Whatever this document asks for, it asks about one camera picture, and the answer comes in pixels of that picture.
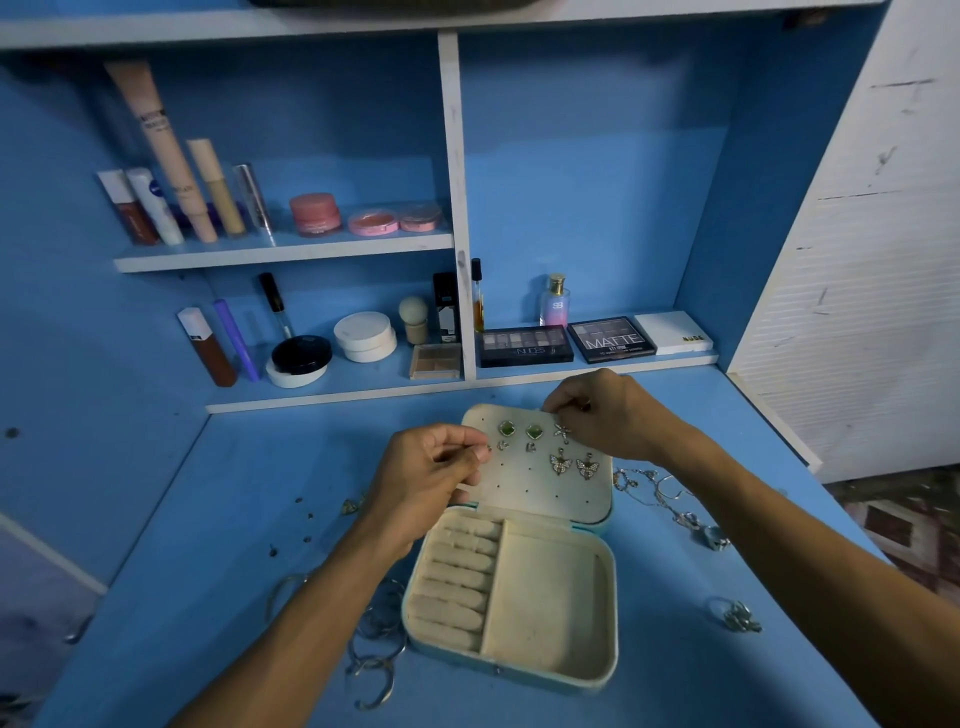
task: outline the jewelry box compartment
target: jewelry box compartment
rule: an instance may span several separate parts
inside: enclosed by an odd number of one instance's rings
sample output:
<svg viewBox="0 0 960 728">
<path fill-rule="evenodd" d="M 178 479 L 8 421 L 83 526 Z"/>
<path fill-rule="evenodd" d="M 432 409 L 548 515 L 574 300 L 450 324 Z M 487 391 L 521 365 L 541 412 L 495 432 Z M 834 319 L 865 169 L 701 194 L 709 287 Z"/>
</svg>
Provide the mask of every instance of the jewelry box compartment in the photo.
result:
<svg viewBox="0 0 960 728">
<path fill-rule="evenodd" d="M 617 661 L 613 555 L 545 520 L 448 508 L 403 602 L 421 650 L 564 692 L 595 692 Z"/>
</svg>

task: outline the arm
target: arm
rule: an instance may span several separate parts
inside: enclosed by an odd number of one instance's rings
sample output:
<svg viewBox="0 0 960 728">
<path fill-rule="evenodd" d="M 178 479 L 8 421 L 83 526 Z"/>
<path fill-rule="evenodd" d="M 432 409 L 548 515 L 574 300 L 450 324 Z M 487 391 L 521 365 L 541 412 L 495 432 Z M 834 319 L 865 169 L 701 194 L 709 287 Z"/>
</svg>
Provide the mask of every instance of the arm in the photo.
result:
<svg viewBox="0 0 960 728">
<path fill-rule="evenodd" d="M 299 728 L 310 718 L 377 585 L 426 533 L 455 490 L 490 458 L 471 427 L 433 425 L 390 441 L 364 509 L 270 628 L 170 723 L 170 728 Z"/>
<path fill-rule="evenodd" d="M 877 721 L 954 724 L 955 607 L 766 486 L 628 376 L 572 377 L 543 409 L 585 445 L 648 460 L 680 479 Z"/>
</svg>

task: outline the perfume bottle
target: perfume bottle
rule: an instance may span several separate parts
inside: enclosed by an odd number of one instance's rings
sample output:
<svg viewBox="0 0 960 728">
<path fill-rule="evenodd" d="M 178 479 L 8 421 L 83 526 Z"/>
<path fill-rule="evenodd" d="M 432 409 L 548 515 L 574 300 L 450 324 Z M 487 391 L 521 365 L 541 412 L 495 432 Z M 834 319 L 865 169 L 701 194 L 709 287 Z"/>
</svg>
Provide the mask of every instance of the perfume bottle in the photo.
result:
<svg viewBox="0 0 960 728">
<path fill-rule="evenodd" d="M 542 327 L 565 327 L 570 310 L 570 292 L 564 288 L 566 276 L 551 273 L 549 288 L 540 294 L 540 325 Z"/>
<path fill-rule="evenodd" d="M 483 271 L 478 257 L 470 259 L 470 279 L 473 281 L 473 330 L 482 333 L 483 291 L 480 290 L 480 281 L 483 280 Z"/>
</svg>

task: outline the scratch mark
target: scratch mark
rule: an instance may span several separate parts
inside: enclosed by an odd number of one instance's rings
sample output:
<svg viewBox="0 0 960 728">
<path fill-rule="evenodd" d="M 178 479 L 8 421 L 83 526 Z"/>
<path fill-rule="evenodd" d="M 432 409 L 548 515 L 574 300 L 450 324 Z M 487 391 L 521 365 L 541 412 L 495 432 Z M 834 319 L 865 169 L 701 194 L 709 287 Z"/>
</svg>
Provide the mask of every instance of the scratch mark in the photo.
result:
<svg viewBox="0 0 960 728">
<path fill-rule="evenodd" d="M 896 84 L 876 84 L 870 86 L 870 88 L 898 88 L 900 86 L 906 85 L 927 85 L 927 84 L 936 84 L 936 79 L 919 79 L 918 81 L 900 81 Z"/>
<path fill-rule="evenodd" d="M 818 202 L 823 200 L 846 200 L 848 197 L 873 197 L 874 195 L 896 195 L 902 192 L 901 189 L 888 189 L 886 192 L 861 192 L 858 195 L 835 195 L 833 197 L 818 197 Z"/>
<path fill-rule="evenodd" d="M 894 152 L 896 151 L 897 151 L 897 145 L 894 144 L 892 147 L 890 147 L 889 152 L 881 152 L 880 154 L 876 155 L 876 160 L 880 163 L 880 165 L 874 172 L 874 177 L 876 177 L 878 174 L 880 174 L 880 172 L 883 171 L 883 168 L 887 165 L 887 162 L 893 158 Z"/>
</svg>

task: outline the earring card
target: earring card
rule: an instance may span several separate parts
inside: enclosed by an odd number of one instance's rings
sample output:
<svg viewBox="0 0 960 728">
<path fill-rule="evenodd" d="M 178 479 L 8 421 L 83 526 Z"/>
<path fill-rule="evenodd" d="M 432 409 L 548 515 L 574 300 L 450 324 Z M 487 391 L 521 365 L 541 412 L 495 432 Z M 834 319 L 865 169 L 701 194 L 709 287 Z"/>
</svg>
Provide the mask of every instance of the earring card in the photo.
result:
<svg viewBox="0 0 960 728">
<path fill-rule="evenodd" d="M 613 459 L 569 435 L 565 443 L 556 434 L 553 415 L 477 404 L 463 424 L 484 432 L 492 448 L 492 458 L 480 466 L 480 484 L 463 486 L 479 505 L 583 524 L 602 522 L 610 514 Z M 534 439 L 528 429 L 540 436 Z M 531 443 L 532 451 L 527 449 Z"/>
</svg>

